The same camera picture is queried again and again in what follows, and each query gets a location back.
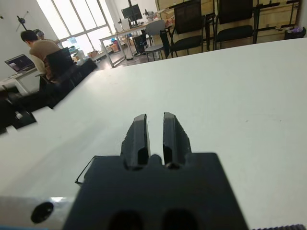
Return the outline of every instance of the desk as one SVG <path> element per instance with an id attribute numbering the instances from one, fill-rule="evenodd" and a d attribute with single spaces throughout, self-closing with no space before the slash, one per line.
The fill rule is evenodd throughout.
<path id="1" fill-rule="evenodd" d="M 7 79 L 4 79 L 4 80 L 0 81 L 0 85 L 6 86 L 6 85 L 11 85 L 11 84 L 13 84 L 13 85 L 15 85 L 15 86 L 18 88 L 18 90 L 19 90 L 19 92 L 20 92 L 21 94 L 27 94 L 27 93 L 29 93 L 30 91 L 29 91 L 29 90 L 27 89 L 27 87 L 25 87 L 25 85 L 22 83 L 21 79 L 23 79 L 23 78 L 29 76 L 30 74 L 32 74 L 32 73 L 34 73 L 34 72 L 36 72 L 36 71 L 37 71 L 37 69 L 34 68 L 34 69 L 31 69 L 31 70 L 29 70 L 29 71 L 27 71 L 27 72 L 24 72 L 24 73 L 22 73 L 22 74 L 16 74 L 16 75 L 10 76 L 10 77 L 8 77 Z"/>
<path id="2" fill-rule="evenodd" d="M 104 37 L 104 38 L 101 38 L 101 39 L 100 39 L 100 43 L 101 43 L 101 46 L 102 46 L 102 48 L 103 48 L 103 51 L 104 51 L 104 53 L 106 53 L 106 57 L 107 57 L 107 59 L 108 59 L 110 65 L 112 66 L 112 68 L 114 68 L 114 66 L 118 65 L 120 62 L 122 62 L 123 60 L 126 59 L 126 55 L 125 55 L 125 53 L 124 53 L 124 50 L 123 50 L 123 48 L 121 47 L 120 36 L 125 36 L 125 37 L 126 37 L 127 45 L 128 45 L 128 48 L 129 48 L 129 50 L 130 50 L 130 52 L 131 52 L 131 55 L 132 55 L 132 50 L 131 50 L 130 43 L 129 43 L 129 38 L 128 38 L 127 35 L 128 35 L 128 34 L 131 34 L 131 33 L 134 33 L 134 32 L 137 32 L 137 31 L 140 31 L 140 30 L 144 30 L 144 29 L 146 28 L 146 26 L 147 26 L 148 24 L 150 24 L 150 23 L 152 23 L 152 22 L 144 23 L 144 24 L 142 24 L 142 25 L 140 25 L 140 26 L 138 26 L 138 27 L 131 28 L 131 29 L 128 29 L 128 30 L 125 30 L 125 31 L 122 31 L 122 32 L 118 32 L 118 33 L 116 33 L 116 34 L 112 34 L 112 35 L 110 35 L 110 36 L 108 36 L 108 37 Z M 119 44 L 119 48 L 120 48 L 120 50 L 121 50 L 121 52 L 122 52 L 122 54 L 123 54 L 123 56 L 122 56 L 119 60 L 117 60 L 117 61 L 115 61 L 115 62 L 113 62 L 113 61 L 111 60 L 111 57 L 110 57 L 109 53 L 108 53 L 107 50 L 106 50 L 105 44 L 103 43 L 103 41 L 110 40 L 110 39 L 112 39 L 112 38 L 116 38 L 117 41 L 120 41 L 118 44 Z"/>
<path id="3" fill-rule="evenodd" d="M 306 54 L 302 38 L 93 72 L 0 137 L 0 196 L 75 196 L 86 163 L 119 155 L 142 113 L 162 156 L 172 112 L 193 152 L 218 153 L 250 229 L 307 224 Z"/>

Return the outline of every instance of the man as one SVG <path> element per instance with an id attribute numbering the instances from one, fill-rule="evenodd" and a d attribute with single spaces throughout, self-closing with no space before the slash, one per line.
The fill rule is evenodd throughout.
<path id="1" fill-rule="evenodd" d="M 45 73 L 47 79 L 51 79 L 52 74 L 49 64 L 46 61 L 46 56 L 59 51 L 60 48 L 52 41 L 39 40 L 32 30 L 23 31 L 20 36 L 21 39 L 31 48 L 31 59 L 37 70 Z"/>
<path id="2" fill-rule="evenodd" d="M 41 30 L 39 30 L 39 29 L 36 29 L 36 30 L 33 30 L 33 32 L 36 34 L 36 36 L 37 36 L 37 38 L 38 38 L 39 40 L 46 40 L 46 39 L 45 39 L 45 33 L 44 33 L 43 31 L 41 31 Z M 58 46 L 60 49 L 63 49 L 63 46 L 62 46 L 62 43 L 60 42 L 60 40 L 55 40 L 55 41 L 50 40 L 50 39 L 48 39 L 48 40 L 54 42 L 55 44 L 57 44 L 57 46 Z"/>

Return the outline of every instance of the bright window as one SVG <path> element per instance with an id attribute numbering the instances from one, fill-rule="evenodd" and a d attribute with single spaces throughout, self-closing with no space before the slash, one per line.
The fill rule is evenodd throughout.
<path id="1" fill-rule="evenodd" d="M 80 19 L 86 30 L 96 27 L 96 23 L 91 15 L 90 9 L 87 7 L 85 0 L 72 0 Z"/>
<path id="2" fill-rule="evenodd" d="M 65 37 L 68 37 L 69 34 L 65 28 L 65 25 L 62 22 L 61 18 L 59 17 L 51 0 L 37 0 L 37 3 L 42 9 L 44 15 L 46 16 L 48 22 L 50 23 L 58 39 L 63 39 Z"/>
<path id="3" fill-rule="evenodd" d="M 64 42 L 62 42 L 63 47 L 68 47 L 70 48 L 71 46 L 76 47 L 76 49 L 82 50 L 87 56 L 89 52 L 93 50 L 92 45 L 90 41 L 88 40 L 88 37 L 86 34 L 78 36 L 78 37 L 73 37 L 70 38 Z"/>
<path id="4" fill-rule="evenodd" d="M 101 50 L 99 39 L 111 35 L 108 27 L 95 30 L 87 34 L 95 48 L 95 50 Z M 110 41 L 104 41 L 105 46 L 112 44 Z"/>
<path id="5" fill-rule="evenodd" d="M 113 22 L 113 20 L 112 20 L 112 17 L 111 17 L 109 8 L 108 8 L 107 5 L 106 5 L 106 0 L 99 0 L 99 1 L 100 1 L 102 10 L 103 10 L 104 13 L 105 13 L 107 23 L 109 24 L 112 33 L 115 34 L 115 33 L 116 33 L 116 30 L 115 30 L 115 27 L 114 27 L 114 22 Z"/>
<path id="6" fill-rule="evenodd" d="M 105 25 L 105 19 L 100 11 L 97 0 L 86 0 L 97 26 Z"/>
<path id="7" fill-rule="evenodd" d="M 69 0 L 53 0 L 71 35 L 83 32 L 81 23 Z"/>

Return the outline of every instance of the computer monitor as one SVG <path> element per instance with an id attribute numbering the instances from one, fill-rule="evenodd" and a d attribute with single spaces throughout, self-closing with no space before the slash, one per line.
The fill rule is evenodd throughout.
<path id="1" fill-rule="evenodd" d="M 5 63 L 18 73 L 35 68 L 34 63 L 24 54 L 7 60 Z"/>
<path id="2" fill-rule="evenodd" d="M 135 20 L 139 20 L 139 19 L 142 19 L 142 13 L 140 11 L 140 8 L 139 8 L 139 5 L 136 4 L 134 6 L 132 6 L 133 8 L 133 12 L 134 12 L 134 17 L 135 17 Z M 131 7 L 128 7 L 128 8 L 125 8 L 123 10 L 121 10 L 124 18 L 130 18 L 130 21 L 133 22 L 133 16 L 132 16 L 132 10 L 131 10 Z"/>

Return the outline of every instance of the laptop screen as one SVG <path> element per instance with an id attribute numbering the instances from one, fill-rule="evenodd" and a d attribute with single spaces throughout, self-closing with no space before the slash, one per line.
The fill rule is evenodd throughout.
<path id="1" fill-rule="evenodd" d="M 8 64 L 16 72 L 33 69 L 35 67 L 34 63 L 24 54 L 7 60 L 5 63 Z"/>

